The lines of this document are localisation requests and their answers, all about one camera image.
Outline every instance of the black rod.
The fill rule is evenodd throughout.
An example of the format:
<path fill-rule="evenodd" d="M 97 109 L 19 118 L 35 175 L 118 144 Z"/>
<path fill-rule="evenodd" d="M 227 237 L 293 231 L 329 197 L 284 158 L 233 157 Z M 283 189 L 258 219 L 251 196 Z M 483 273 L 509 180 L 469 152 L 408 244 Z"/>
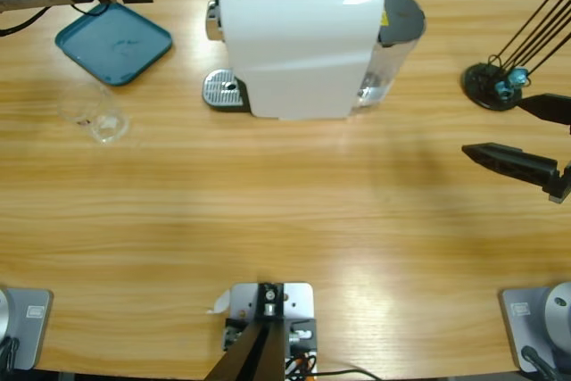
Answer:
<path fill-rule="evenodd" d="M 537 69 L 539 69 L 539 68 L 542 66 L 542 64 L 544 64 L 545 62 L 547 62 L 547 61 L 550 59 L 550 57 L 551 57 L 552 55 L 554 55 L 554 54 L 560 49 L 560 47 L 562 47 L 564 44 L 567 43 L 567 41 L 568 41 L 569 39 L 571 39 L 571 32 L 569 32 L 569 34 L 568 34 L 567 36 L 565 36 L 565 38 L 564 38 L 561 42 L 559 42 L 559 43 L 557 44 L 557 46 L 555 46 L 555 47 L 551 50 L 551 52 L 550 52 L 549 54 L 545 55 L 545 58 L 543 58 L 543 60 L 541 60 L 541 61 L 539 62 L 539 64 L 537 64 L 533 69 L 531 69 L 531 71 L 529 72 L 529 74 L 527 75 L 527 77 L 530 77 L 534 71 L 536 71 Z"/>
<path fill-rule="evenodd" d="M 539 5 L 539 8 L 537 8 L 537 9 L 535 10 L 535 12 L 532 14 L 532 16 L 527 19 L 527 21 L 525 22 L 525 24 L 524 24 L 523 26 L 521 26 L 521 29 L 519 29 L 519 30 L 517 31 L 517 33 L 515 34 L 515 36 L 508 42 L 507 45 L 505 45 L 505 46 L 503 47 L 503 49 L 500 51 L 500 53 L 499 53 L 498 55 L 496 55 L 498 58 L 504 53 L 504 51 L 505 51 L 506 49 L 508 49 L 508 46 L 510 46 L 511 43 L 512 43 L 514 40 L 516 40 L 516 37 L 518 37 L 518 36 L 520 35 L 520 33 L 521 33 L 522 31 L 524 31 L 524 29 L 525 29 L 525 28 L 527 27 L 527 25 L 531 22 L 531 20 L 533 20 L 533 19 L 535 18 L 535 15 L 537 15 L 537 14 L 539 13 L 539 11 L 540 11 L 540 10 L 545 6 L 545 4 L 547 4 L 549 1 L 550 1 L 550 0 L 544 0 L 544 1 L 542 2 L 542 4 Z"/>
<path fill-rule="evenodd" d="M 535 28 L 532 30 L 532 32 L 531 32 L 529 35 L 527 35 L 527 37 L 525 38 L 525 40 L 524 40 L 524 41 L 517 47 L 517 49 L 509 56 L 508 60 L 506 60 L 506 62 L 504 63 L 506 69 L 508 68 L 508 64 L 511 62 L 511 60 L 512 60 L 516 55 L 519 55 L 519 54 L 520 54 L 520 51 L 521 51 L 522 47 L 525 46 L 525 44 L 527 43 L 527 41 L 528 41 L 529 39 L 531 39 L 531 38 L 535 35 L 535 32 L 540 29 L 540 27 L 542 26 L 542 24 L 553 14 L 553 12 L 559 7 L 559 5 L 560 5 L 563 1 L 564 1 L 564 0 L 558 0 L 558 1 L 553 5 L 553 7 L 551 7 L 550 11 L 545 14 L 545 16 L 544 16 L 543 19 L 540 21 L 540 23 L 539 23 L 537 26 L 535 26 Z"/>
<path fill-rule="evenodd" d="M 520 66 L 525 66 L 525 65 L 526 65 L 530 60 L 532 60 L 547 44 L 549 44 L 549 42 L 551 42 L 551 40 L 553 40 L 553 38 L 554 38 L 555 36 L 557 36 L 559 33 L 561 33 L 561 30 L 563 30 L 563 29 L 567 26 L 567 24 L 569 24 L 569 22 L 571 22 L 571 17 L 569 17 L 570 14 L 571 14 L 571 9 L 570 9 L 569 11 L 567 11 L 567 14 L 566 14 L 566 15 L 564 15 L 563 17 L 561 17 L 561 20 L 559 20 L 559 21 L 557 22 L 557 24 L 560 24 L 561 21 L 563 21 L 565 18 L 567 18 L 567 20 L 566 20 L 563 24 L 561 24 L 559 27 L 557 27 L 557 28 L 555 28 L 555 26 L 554 26 L 554 28 L 551 30 L 551 32 L 548 33 L 547 35 L 545 35 L 545 36 L 542 38 L 542 40 L 540 41 L 541 44 L 538 43 L 537 49 L 535 49 L 535 46 L 534 46 L 534 50 L 533 50 L 524 60 L 522 60 L 522 61 L 519 63 Z"/>

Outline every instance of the wire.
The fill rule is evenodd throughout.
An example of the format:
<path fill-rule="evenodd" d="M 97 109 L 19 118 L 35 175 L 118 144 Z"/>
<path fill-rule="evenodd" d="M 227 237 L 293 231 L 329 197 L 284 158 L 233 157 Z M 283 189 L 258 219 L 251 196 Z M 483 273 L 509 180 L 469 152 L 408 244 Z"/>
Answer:
<path fill-rule="evenodd" d="M 345 369 L 345 370 L 333 370 L 329 372 L 313 372 L 309 374 L 304 374 L 306 377 L 336 377 L 338 375 L 345 374 L 361 374 L 365 375 L 375 381 L 384 381 L 382 378 L 377 377 L 375 374 L 371 374 L 365 369 Z"/>
<path fill-rule="evenodd" d="M 563 380 L 561 374 L 555 368 L 552 368 L 547 361 L 542 359 L 533 347 L 526 345 L 521 349 L 521 355 L 525 360 L 534 365 L 534 368 L 536 368 L 537 371 L 542 374 L 542 377 L 547 381 Z"/>
<path fill-rule="evenodd" d="M 105 7 L 103 8 L 102 11 L 99 12 L 85 12 L 85 11 L 81 11 L 75 4 L 71 4 L 70 5 L 73 9 L 75 9 L 77 12 L 81 12 L 84 15 L 89 15 L 90 17 L 100 17 L 102 16 L 104 13 L 107 12 L 107 10 L 109 10 L 109 4 L 106 4 Z"/>
<path fill-rule="evenodd" d="M 312 354 L 311 356 L 303 355 L 299 357 L 295 357 L 290 359 L 288 365 L 294 361 L 300 360 L 300 362 L 295 366 L 295 368 L 286 374 L 285 379 L 292 380 L 292 381 L 303 381 L 308 377 L 336 377 L 339 375 L 346 375 L 346 374 L 361 374 L 369 377 L 374 381 L 384 381 L 382 378 L 377 377 L 375 374 L 368 372 L 365 369 L 343 369 L 343 370 L 332 370 L 326 372 L 312 372 L 317 364 L 318 356 Z M 301 368 L 309 369 L 307 372 L 298 372 Z"/>
<path fill-rule="evenodd" d="M 46 8 L 38 12 L 36 15 L 34 15 L 32 18 L 30 18 L 27 21 L 24 21 L 22 24 L 18 26 L 11 27 L 9 29 L 0 29 L 0 37 L 10 36 L 13 35 L 14 33 L 18 33 L 19 31 L 24 30 L 25 28 L 31 26 L 33 23 L 39 20 L 49 9 L 50 6 L 47 6 Z"/>

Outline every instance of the yellow label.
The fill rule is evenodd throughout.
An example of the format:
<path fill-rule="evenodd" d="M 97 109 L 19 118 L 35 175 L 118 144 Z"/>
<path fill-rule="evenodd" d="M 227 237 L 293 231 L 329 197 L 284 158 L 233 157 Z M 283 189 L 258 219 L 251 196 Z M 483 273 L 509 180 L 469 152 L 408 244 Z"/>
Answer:
<path fill-rule="evenodd" d="M 381 19 L 381 26 L 383 26 L 383 27 L 389 26 L 389 16 L 386 14 L 386 11 L 383 11 L 383 18 Z"/>

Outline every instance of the metal bracket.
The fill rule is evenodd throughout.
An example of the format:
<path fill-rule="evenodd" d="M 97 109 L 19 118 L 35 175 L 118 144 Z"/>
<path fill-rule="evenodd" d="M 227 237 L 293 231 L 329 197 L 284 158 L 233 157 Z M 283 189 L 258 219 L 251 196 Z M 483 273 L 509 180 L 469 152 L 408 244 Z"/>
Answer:
<path fill-rule="evenodd" d="M 313 288 L 308 283 L 284 283 L 281 296 L 274 289 L 264 289 L 258 283 L 240 283 L 230 290 L 229 316 L 222 338 L 222 349 L 227 351 L 247 326 L 258 319 L 256 307 L 264 309 L 265 317 L 282 317 L 289 350 L 285 357 L 317 351 L 317 326 L 313 306 Z"/>

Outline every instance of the sticker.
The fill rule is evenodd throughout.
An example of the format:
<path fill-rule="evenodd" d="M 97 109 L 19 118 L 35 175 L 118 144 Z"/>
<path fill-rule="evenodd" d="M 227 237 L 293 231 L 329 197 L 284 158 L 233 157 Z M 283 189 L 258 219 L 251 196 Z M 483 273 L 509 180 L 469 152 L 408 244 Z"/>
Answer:
<path fill-rule="evenodd" d="M 381 26 L 388 27 L 389 26 L 389 16 L 386 14 L 386 11 L 383 11 L 383 18 L 381 19 Z"/>
<path fill-rule="evenodd" d="M 516 317 L 529 316 L 529 304 L 527 302 L 516 302 L 511 304 L 511 313 Z"/>
<path fill-rule="evenodd" d="M 39 305 L 29 305 L 26 311 L 26 319 L 42 319 L 46 313 L 46 307 Z"/>

